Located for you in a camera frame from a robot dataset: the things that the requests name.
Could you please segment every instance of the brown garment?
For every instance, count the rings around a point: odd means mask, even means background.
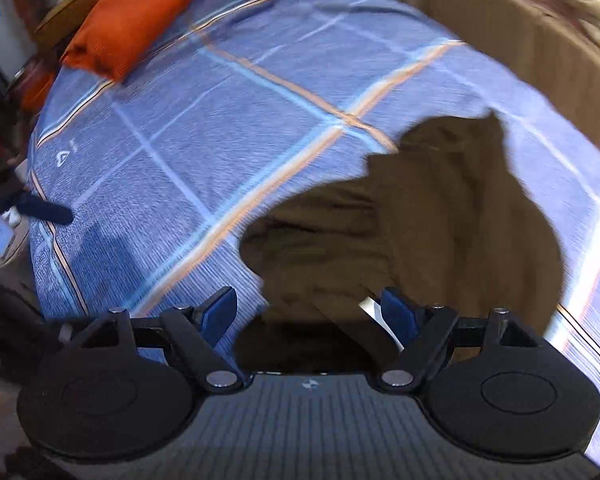
[[[560,250],[502,143],[493,114],[430,119],[398,153],[370,156],[366,177],[314,187],[257,219],[240,255],[264,280],[270,307],[258,323],[331,321],[384,365],[395,345],[358,304],[396,286],[462,316],[506,306],[542,333],[560,300]]]

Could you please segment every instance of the orange object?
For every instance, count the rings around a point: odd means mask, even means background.
[[[191,0],[99,0],[62,63],[121,82]]]

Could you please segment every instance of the blue plaid fabric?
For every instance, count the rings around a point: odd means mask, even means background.
[[[542,95],[391,0],[194,0],[123,85],[63,68],[32,138],[32,222],[48,317],[197,304],[223,285],[262,307],[244,227],[319,182],[360,176],[430,117],[496,110],[515,175],[553,225],[564,301],[548,337],[600,388],[600,152]],[[600,462],[600,426],[589,449]]]

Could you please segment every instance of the bed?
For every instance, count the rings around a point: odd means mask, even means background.
[[[30,226],[43,313],[154,316],[232,285],[228,352],[263,307],[237,252],[252,219],[360,176],[426,117],[490,108],[563,251],[547,337],[600,389],[600,151],[540,92],[393,0],[194,0],[125,84],[63,68],[29,153],[34,192],[75,213]],[[600,464],[600,424],[588,453]]]

